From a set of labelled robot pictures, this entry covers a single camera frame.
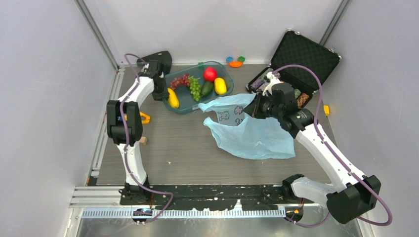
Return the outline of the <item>light blue plastic bag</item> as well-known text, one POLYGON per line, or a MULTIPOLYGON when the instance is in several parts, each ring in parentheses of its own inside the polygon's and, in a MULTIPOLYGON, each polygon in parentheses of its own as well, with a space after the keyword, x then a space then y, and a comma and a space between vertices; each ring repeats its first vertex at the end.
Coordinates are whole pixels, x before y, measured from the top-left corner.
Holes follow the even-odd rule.
POLYGON ((256 119, 245 113, 254 94, 218 97, 199 103, 203 112, 214 112, 216 119, 207 117, 203 125, 210 129, 217 146, 245 159, 288 159, 295 157, 294 139, 274 118, 256 119))

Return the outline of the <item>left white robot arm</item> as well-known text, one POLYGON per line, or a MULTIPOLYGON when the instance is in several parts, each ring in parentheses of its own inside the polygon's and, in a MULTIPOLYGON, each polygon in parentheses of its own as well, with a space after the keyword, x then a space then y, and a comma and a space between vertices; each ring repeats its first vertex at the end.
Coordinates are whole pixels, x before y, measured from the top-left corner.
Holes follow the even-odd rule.
POLYGON ((117 145, 126 171, 123 193, 132 193, 133 199, 139 204, 147 204, 152 194, 173 196, 171 192, 156 191, 149 187, 141 158, 143 123, 140 106, 149 95, 157 100, 168 98, 163 63, 158 60, 145 63, 128 91, 117 100, 108 101, 106 105, 107 135, 117 145))

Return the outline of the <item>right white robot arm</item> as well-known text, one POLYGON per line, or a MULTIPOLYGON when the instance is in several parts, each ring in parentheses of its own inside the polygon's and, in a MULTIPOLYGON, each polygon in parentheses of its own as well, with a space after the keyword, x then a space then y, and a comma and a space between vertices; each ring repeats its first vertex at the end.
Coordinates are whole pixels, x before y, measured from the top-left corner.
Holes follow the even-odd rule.
POLYGON ((258 92, 244 112, 255 119, 276 119, 282 129, 310 152, 332 182, 328 185, 302 174, 292 175, 282 181, 284 200, 313 201, 326 207, 341 224, 375 208, 380 180, 356 168, 330 141, 314 115, 308 109, 298 108, 290 84, 276 84, 266 95, 258 92))

